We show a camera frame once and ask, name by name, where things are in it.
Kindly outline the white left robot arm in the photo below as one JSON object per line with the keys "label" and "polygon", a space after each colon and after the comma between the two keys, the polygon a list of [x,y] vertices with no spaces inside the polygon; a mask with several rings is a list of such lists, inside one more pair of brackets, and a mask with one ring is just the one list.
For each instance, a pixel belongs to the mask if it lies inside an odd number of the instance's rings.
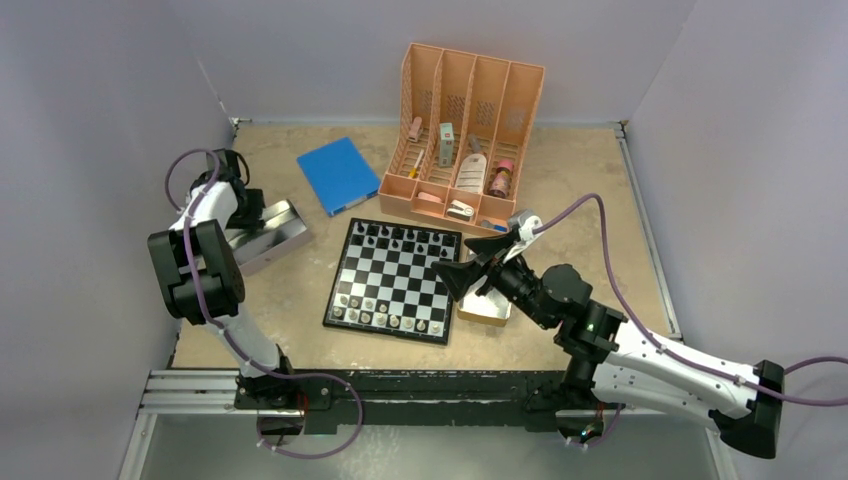
{"label": "white left robot arm", "polygon": [[264,226],[263,193],[248,188],[240,153],[204,153],[208,168],[191,184],[177,220],[147,239],[158,286],[172,317],[207,329],[238,362],[242,395],[284,409],[297,399],[298,382],[281,348],[244,307],[243,275],[226,238],[228,230]]}

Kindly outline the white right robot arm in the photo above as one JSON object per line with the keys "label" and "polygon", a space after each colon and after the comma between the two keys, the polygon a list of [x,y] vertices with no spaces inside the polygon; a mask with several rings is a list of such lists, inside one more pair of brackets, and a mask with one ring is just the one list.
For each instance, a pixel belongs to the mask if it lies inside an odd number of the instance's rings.
{"label": "white right robot arm", "polygon": [[542,329],[571,361],[561,381],[564,399],[576,407],[592,400],[632,404],[688,418],[719,434],[744,454],[773,459],[783,404],[784,369],[721,359],[640,328],[632,315],[592,299],[592,286],[570,264],[536,275],[514,236],[469,239],[466,262],[436,261],[432,268],[450,295],[494,290]]}

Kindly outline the silver tin with white pieces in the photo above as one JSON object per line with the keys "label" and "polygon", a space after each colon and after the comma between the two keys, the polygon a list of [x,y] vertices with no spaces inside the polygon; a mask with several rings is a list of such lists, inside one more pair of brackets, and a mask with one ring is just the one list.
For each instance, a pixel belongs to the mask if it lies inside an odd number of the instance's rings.
{"label": "silver tin with white pieces", "polygon": [[225,233],[244,276],[257,274],[313,239],[304,218],[288,199],[266,207],[261,219],[261,228],[228,229]]}

